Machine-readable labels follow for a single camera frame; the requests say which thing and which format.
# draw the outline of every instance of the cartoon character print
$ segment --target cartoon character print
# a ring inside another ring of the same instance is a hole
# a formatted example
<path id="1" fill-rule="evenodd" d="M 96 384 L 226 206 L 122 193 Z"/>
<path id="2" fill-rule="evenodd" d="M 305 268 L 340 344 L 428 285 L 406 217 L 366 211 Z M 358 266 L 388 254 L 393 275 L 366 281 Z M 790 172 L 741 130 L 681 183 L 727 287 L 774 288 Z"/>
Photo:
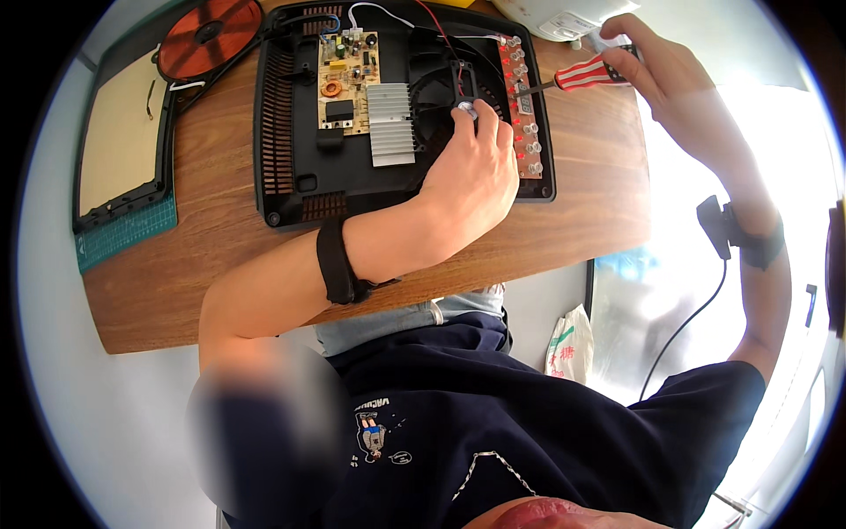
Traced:
<path id="1" fill-rule="evenodd" d="M 359 423 L 359 447 L 367 453 L 365 462 L 374 463 L 382 457 L 382 448 L 385 446 L 385 434 L 387 428 L 382 424 L 376 424 L 378 411 L 363 411 L 355 414 Z"/>

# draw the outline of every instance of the lips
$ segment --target lips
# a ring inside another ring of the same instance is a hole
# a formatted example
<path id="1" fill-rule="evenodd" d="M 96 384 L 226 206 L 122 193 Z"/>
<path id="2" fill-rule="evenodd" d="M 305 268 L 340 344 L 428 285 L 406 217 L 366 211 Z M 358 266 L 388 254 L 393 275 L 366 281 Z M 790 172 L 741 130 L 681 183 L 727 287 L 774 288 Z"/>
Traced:
<path id="1" fill-rule="evenodd" d="M 493 523 L 492 529 L 520 529 L 533 521 L 565 513 L 583 514 L 585 510 L 566 499 L 533 499 L 506 510 Z"/>

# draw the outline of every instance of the aluminum heat sink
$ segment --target aluminum heat sink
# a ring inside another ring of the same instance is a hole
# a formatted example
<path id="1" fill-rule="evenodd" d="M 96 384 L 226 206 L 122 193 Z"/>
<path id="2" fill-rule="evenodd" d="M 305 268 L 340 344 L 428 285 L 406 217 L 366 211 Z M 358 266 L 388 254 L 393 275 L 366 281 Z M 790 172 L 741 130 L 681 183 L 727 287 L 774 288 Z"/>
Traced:
<path id="1" fill-rule="evenodd" d="M 415 162 L 409 86 L 382 83 L 367 86 L 373 167 Z"/>

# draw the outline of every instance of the screwdriver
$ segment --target screwdriver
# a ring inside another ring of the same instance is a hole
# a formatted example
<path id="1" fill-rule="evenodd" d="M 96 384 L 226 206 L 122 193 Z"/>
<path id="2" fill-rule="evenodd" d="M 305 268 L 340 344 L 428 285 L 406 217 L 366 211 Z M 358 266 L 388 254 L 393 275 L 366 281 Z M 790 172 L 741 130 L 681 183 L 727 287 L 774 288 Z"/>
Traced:
<path id="1" fill-rule="evenodd" d="M 631 53 L 639 61 L 643 62 L 643 58 L 640 57 L 640 53 L 634 44 L 623 44 L 620 48 Z M 597 54 L 591 59 L 576 63 L 567 69 L 560 69 L 555 72 L 551 81 L 533 86 L 528 90 L 520 91 L 516 96 L 528 96 L 529 94 L 544 91 L 553 86 L 557 86 L 564 91 L 571 91 L 576 88 L 587 88 L 596 84 L 616 85 L 620 83 L 628 83 L 628 81 L 610 64 L 605 64 L 602 56 Z"/>

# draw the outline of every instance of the person's left hand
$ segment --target person's left hand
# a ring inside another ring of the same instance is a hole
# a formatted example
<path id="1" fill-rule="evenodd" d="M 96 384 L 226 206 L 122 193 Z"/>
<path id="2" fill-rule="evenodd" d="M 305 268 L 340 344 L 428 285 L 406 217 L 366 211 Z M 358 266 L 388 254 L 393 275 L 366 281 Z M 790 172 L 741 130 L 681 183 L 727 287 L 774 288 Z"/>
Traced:
<path id="1" fill-rule="evenodd" d="M 454 108 L 453 138 L 412 199 L 436 216 L 432 221 L 444 234 L 444 259 L 502 222 L 517 196 L 514 129 L 481 99 L 473 108 L 479 114 L 478 133 L 470 115 Z"/>

